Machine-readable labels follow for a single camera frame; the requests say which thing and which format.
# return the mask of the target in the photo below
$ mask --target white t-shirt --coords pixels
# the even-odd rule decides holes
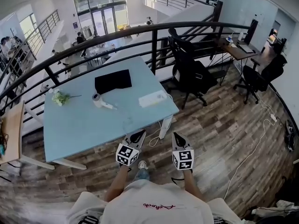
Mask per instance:
[[[214,224],[210,207],[175,184],[138,180],[105,207],[101,224]]]

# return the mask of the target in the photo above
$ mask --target sneaker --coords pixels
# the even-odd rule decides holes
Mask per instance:
[[[147,165],[146,161],[144,161],[144,160],[141,160],[138,164],[138,169],[140,170],[142,168],[148,169],[148,165]]]

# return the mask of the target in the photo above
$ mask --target wooden floor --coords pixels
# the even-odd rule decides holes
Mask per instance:
[[[199,100],[190,97],[185,109],[175,115],[164,140],[149,147],[150,138],[146,138],[142,155],[149,162],[153,182],[169,183],[171,177],[182,177],[171,161],[171,134],[176,131],[192,142],[196,157],[193,174],[204,195],[208,200],[224,197],[236,168],[262,136],[263,121],[270,119],[267,110],[256,105],[252,97],[244,105],[244,95],[232,88],[238,80],[239,74],[231,66],[222,86],[213,87],[205,95],[208,107],[204,108]],[[283,122],[288,118],[270,89],[259,95]],[[173,91],[172,96],[181,107],[184,95]],[[298,158],[297,153],[286,150],[285,129],[279,122],[275,126],[265,122],[265,128],[266,135],[255,154],[239,168],[226,198],[231,209],[241,217],[252,206],[273,203],[275,193],[283,184],[282,176],[290,175],[292,162]],[[157,129],[158,124],[146,128],[148,134]],[[0,180],[0,219],[9,224],[63,223],[82,191],[103,197],[118,171],[115,151],[119,142],[116,140],[69,158],[85,164],[87,170],[84,171],[57,164],[55,170],[48,170],[24,163],[20,177],[1,172],[13,183]],[[23,139],[23,152],[45,160],[43,131]],[[136,165],[137,162],[129,173],[129,181],[136,173]]]

